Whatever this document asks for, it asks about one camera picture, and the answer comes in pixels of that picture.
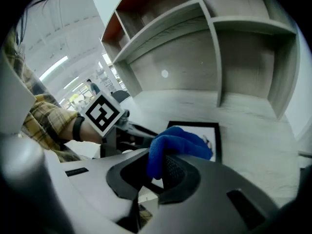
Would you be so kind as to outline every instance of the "gray plastic device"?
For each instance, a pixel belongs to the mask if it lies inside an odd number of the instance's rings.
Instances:
[[[5,136],[0,146],[6,190],[23,202],[15,213],[27,205],[38,216],[32,231],[247,233],[277,212],[265,193],[232,169],[193,156],[167,155],[158,212],[140,229],[137,194],[151,183],[145,175],[148,149],[60,163],[55,153],[30,139]]]

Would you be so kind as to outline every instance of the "black office chair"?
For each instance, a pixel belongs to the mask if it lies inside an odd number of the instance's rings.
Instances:
[[[124,101],[126,98],[130,97],[130,94],[128,94],[127,92],[123,91],[123,90],[118,90],[114,93],[112,93],[112,97],[118,101],[118,103],[121,103],[122,101]]]

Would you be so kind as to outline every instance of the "ceiling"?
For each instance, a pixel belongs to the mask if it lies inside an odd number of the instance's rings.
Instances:
[[[57,100],[72,94],[98,68],[104,25],[93,0],[48,0],[28,9],[26,64],[40,77],[55,62],[68,60],[42,82]],[[64,87],[79,78],[66,90]]]

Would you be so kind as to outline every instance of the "blue towel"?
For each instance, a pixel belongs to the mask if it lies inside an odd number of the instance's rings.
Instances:
[[[213,155],[211,149],[197,135],[185,132],[179,127],[170,127],[152,141],[147,163],[149,177],[161,179],[165,149],[173,149],[179,154],[189,154],[204,159],[210,159]]]

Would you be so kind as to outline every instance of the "black wristband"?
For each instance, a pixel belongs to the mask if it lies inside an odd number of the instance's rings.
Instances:
[[[81,128],[81,124],[84,121],[84,117],[83,116],[77,116],[74,126],[73,126],[73,138],[75,141],[80,141],[82,142],[82,140],[80,139],[80,128]]]

